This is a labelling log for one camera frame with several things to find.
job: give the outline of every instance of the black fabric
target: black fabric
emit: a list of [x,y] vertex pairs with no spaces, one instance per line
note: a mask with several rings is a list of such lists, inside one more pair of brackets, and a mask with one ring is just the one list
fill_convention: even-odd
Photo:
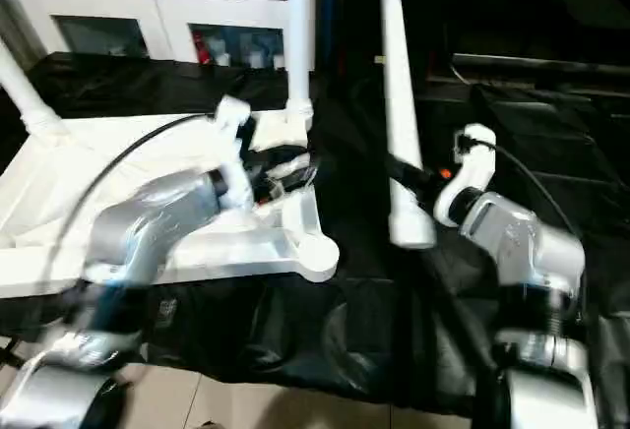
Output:
[[[63,117],[212,111],[228,92],[254,109],[284,107],[284,74],[171,62],[53,55],[32,79]],[[475,375],[493,371],[498,313],[491,261],[457,232],[439,246],[389,245],[385,122],[378,75],[349,87],[313,80],[311,148],[322,227],[340,246],[336,275],[252,276],[154,286],[146,309],[149,361],[227,382],[271,382],[443,413],[473,414]],[[630,103],[552,92],[432,86],[417,95],[423,156],[454,168],[453,131],[482,122],[516,154],[577,224],[587,253],[584,318],[571,329],[591,351],[598,409],[630,424]],[[2,160],[26,137],[0,93]],[[561,225],[500,157],[491,187]],[[455,296],[454,300],[446,299]],[[0,334],[33,337],[24,315],[42,298],[0,301]],[[58,314],[43,298],[47,321]]]

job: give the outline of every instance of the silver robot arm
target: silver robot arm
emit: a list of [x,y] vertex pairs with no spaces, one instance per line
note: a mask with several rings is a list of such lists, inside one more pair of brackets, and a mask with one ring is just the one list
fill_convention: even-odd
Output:
[[[479,125],[468,126],[464,134],[486,142],[493,138]],[[500,362],[509,401],[507,426],[597,429],[587,351],[562,330],[563,316],[577,307],[585,266],[582,243],[532,211],[483,191],[494,172],[494,151],[475,145],[459,152],[457,144],[456,140],[461,176],[442,190],[434,215],[444,225],[458,226],[464,237],[483,249],[496,264],[499,286],[517,291],[523,300],[520,310],[505,313],[495,337],[509,352]],[[538,319],[523,325],[520,317],[512,316],[528,313]]]
[[149,286],[178,240],[224,207],[251,208],[244,179],[233,167],[173,173],[98,216],[70,310],[3,398],[0,427],[117,426],[126,387],[114,374],[140,346]]

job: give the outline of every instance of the black cable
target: black cable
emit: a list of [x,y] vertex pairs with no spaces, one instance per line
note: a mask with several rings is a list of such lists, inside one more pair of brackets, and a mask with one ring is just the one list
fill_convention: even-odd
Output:
[[[131,146],[121,152],[115,159],[113,159],[110,163],[108,163],[103,170],[96,176],[92,183],[86,188],[81,197],[77,200],[74,208],[70,211],[66,220],[64,221],[61,229],[59,230],[59,234],[57,235],[57,239],[54,242],[55,245],[52,246],[50,252],[48,253],[48,258],[46,260],[46,265],[43,268],[41,273],[40,281],[37,284],[35,295],[43,296],[46,291],[46,284],[50,281],[50,276],[52,274],[52,264],[57,259],[59,252],[61,250],[61,243],[65,239],[68,234],[70,228],[72,227],[74,221],[79,216],[79,212],[81,208],[86,203],[90,195],[95,191],[96,187],[105,179],[105,177],[116,167],[122,160],[124,160],[127,156],[129,156],[133,151],[137,148],[141,147],[151,139],[157,137],[161,133],[172,129],[173,127],[179,126],[189,121],[193,121],[196,119],[207,118],[211,116],[209,113],[204,114],[192,114],[190,116],[180,117],[179,119],[175,119],[174,121],[170,121],[163,126],[160,126],[150,133],[145,134],[143,137],[134,142]],[[31,314],[31,325],[27,326],[27,329],[33,329],[36,331],[40,325],[41,314],[42,314],[43,301],[39,300],[38,304],[35,305],[35,309]]]
[[446,23],[442,26],[442,37],[444,42],[444,52],[446,54],[446,57],[448,58],[449,69],[451,70],[453,75],[455,75],[455,78],[457,78],[464,85],[470,86],[472,83],[467,80],[466,77],[464,77],[457,68],[455,68],[455,64],[453,63],[454,54],[451,53],[451,49],[449,47],[448,25]]
[[560,208],[560,205],[558,205],[556,203],[556,201],[553,199],[553,197],[551,196],[551,194],[547,191],[547,189],[542,185],[542,183],[540,183],[540,180],[538,180],[536,178],[536,176],[532,173],[531,170],[529,170],[526,165],[524,163],[522,163],[520,160],[518,160],[513,154],[511,154],[510,152],[508,152],[505,148],[501,147],[501,146],[497,146],[495,144],[492,144],[490,142],[486,142],[486,141],[480,141],[478,139],[473,139],[471,137],[468,137],[468,139],[470,139],[470,141],[473,144],[477,144],[480,146],[485,146],[488,147],[489,149],[493,149],[499,153],[501,153],[503,156],[505,156],[506,158],[508,158],[512,163],[514,163],[519,170],[521,170],[521,172],[528,177],[528,179],[530,179],[530,181],[532,181],[532,183],[534,183],[534,185],[538,188],[538,190],[542,193],[542,195],[544,196],[544,198],[549,202],[549,204],[551,205],[551,207],[553,208],[553,210],[555,211],[555,213],[558,215],[558,217],[560,217],[560,219],[562,220],[562,222],[564,223],[564,226],[567,228],[567,230],[569,232],[571,232],[576,238],[580,238],[580,236],[582,234],[580,234],[580,232],[578,231],[577,227],[575,227],[571,221],[569,220],[569,217],[567,216],[566,213],[564,213],[564,211],[562,211],[562,208]]

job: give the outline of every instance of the floor tile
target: floor tile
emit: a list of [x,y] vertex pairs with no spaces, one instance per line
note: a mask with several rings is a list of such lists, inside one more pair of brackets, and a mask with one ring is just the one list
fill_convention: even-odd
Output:
[[187,428],[208,420],[225,429],[387,429],[389,408],[274,385],[223,385],[203,378]]
[[220,383],[212,378],[201,377],[186,427],[198,427],[206,421],[214,421],[222,424],[226,429],[231,429],[231,393],[234,386]]
[[11,385],[17,373],[18,371],[9,365],[5,365],[0,369],[0,397],[9,389],[9,385]]
[[[130,365],[123,374],[142,375]],[[134,387],[124,429],[182,429],[199,385],[197,373],[149,367]]]
[[470,429],[471,421],[413,409],[392,408],[392,429]]

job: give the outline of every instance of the white pipe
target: white pipe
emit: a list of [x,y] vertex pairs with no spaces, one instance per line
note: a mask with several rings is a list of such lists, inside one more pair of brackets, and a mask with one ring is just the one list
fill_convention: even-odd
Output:
[[289,115],[301,114],[310,128],[313,105],[308,92],[308,19],[307,0],[288,0],[288,100]]
[[[422,168],[401,0],[381,0],[381,17],[389,151],[396,158]],[[415,195],[394,180],[390,180],[390,193],[392,243],[408,249],[432,247],[436,240],[433,219],[417,204]]]
[[0,38],[0,86],[20,110],[20,117],[29,133],[44,140],[66,133],[65,126],[32,87],[22,69]]

